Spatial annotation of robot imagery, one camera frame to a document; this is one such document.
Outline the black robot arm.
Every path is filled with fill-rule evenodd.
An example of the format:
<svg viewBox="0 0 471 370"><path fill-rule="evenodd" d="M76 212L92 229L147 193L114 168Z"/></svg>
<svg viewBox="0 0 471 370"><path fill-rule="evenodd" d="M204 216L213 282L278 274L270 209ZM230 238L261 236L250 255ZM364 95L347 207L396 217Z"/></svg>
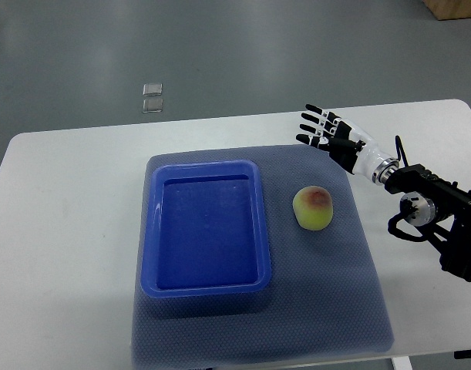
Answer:
<svg viewBox="0 0 471 370"><path fill-rule="evenodd" d="M429 242L439 252L443 271L471 282L471 190L458 188L423 165L408 165L402 141L395 138L398 159L380 177L385 190L402 193L399 213L388 222L388 232L405 241Z"/></svg>

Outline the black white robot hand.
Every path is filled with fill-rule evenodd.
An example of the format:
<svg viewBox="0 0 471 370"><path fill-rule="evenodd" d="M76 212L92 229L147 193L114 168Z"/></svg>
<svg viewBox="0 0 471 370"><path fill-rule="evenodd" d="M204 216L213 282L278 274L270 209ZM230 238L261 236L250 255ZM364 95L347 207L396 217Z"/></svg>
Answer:
<svg viewBox="0 0 471 370"><path fill-rule="evenodd" d="M362 175L374 184L383 184L399 168L399 160L383 152L376 140L352 121L332 111L307 104L301 117L300 143L328 153L342 169Z"/></svg>

